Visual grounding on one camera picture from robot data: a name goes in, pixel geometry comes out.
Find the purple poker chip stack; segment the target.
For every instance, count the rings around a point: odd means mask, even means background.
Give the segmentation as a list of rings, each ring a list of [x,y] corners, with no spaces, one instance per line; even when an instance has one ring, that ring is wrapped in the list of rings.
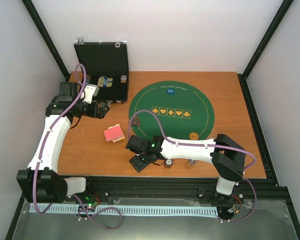
[[[188,160],[188,163],[190,164],[190,165],[195,165],[196,163],[197,163],[197,161],[196,160],[192,160],[192,159],[189,159]]]

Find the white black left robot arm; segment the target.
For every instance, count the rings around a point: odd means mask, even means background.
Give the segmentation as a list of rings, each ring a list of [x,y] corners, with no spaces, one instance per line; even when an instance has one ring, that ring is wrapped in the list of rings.
[[[22,194],[30,203],[62,203],[76,194],[82,201],[93,198],[94,188],[85,177],[63,178],[58,174],[61,148],[74,118],[103,119],[109,106],[93,98],[99,93],[94,84],[62,82],[59,94],[45,109],[45,125],[34,157],[24,170],[19,170],[16,180]]]

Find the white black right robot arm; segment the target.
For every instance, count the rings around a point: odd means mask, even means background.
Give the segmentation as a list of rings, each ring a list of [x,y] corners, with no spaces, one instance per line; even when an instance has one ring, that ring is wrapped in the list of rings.
[[[219,176],[216,192],[230,196],[243,179],[245,149],[225,134],[206,140],[184,140],[155,135],[152,140],[132,135],[125,148],[132,153],[129,162],[139,173],[158,160],[187,159],[212,164]]]

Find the blue round blind button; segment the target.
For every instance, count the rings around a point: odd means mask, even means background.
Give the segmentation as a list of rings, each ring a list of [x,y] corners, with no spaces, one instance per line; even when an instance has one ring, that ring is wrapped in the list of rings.
[[[173,87],[168,87],[166,89],[166,94],[170,95],[170,96],[174,95],[175,94],[175,89]]]

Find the brown poker chip stack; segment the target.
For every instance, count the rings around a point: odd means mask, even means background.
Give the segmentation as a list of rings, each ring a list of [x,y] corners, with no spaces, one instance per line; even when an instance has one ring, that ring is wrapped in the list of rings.
[[[166,159],[163,165],[166,169],[170,169],[173,166],[173,160],[172,159]]]

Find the orange round blind button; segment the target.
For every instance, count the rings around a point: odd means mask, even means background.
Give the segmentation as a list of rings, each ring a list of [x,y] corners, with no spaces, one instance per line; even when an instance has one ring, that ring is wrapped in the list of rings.
[[[196,140],[199,139],[199,135],[198,135],[196,132],[191,132],[191,133],[189,134],[189,139],[190,139],[190,140],[193,140],[193,141],[196,141]]]

